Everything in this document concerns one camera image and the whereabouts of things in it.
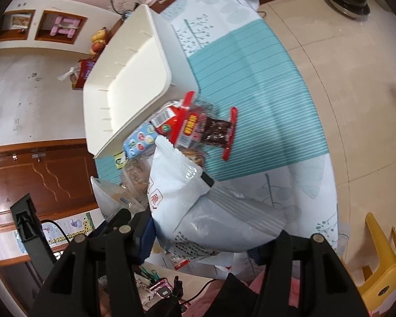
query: wooden cabinet door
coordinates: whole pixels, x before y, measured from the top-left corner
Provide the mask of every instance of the wooden cabinet door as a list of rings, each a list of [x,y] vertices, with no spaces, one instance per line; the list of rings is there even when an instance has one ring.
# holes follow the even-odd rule
[[[38,217],[95,203],[90,176],[97,171],[86,146],[32,149],[16,157],[0,154],[0,225],[13,222],[10,207],[26,193]]]

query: screw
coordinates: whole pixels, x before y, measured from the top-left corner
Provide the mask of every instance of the screw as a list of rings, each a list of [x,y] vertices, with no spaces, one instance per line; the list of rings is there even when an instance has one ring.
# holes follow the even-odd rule
[[[122,225],[122,226],[119,228],[119,232],[120,232],[121,234],[127,234],[128,232],[130,232],[130,230],[131,230],[131,228],[130,228],[129,225]]]
[[[320,234],[315,234],[313,236],[313,240],[316,241],[317,243],[323,243],[324,242],[324,237],[321,236]]]
[[[75,236],[74,240],[76,243],[82,243],[83,241],[85,241],[85,235],[84,234],[77,235]]]

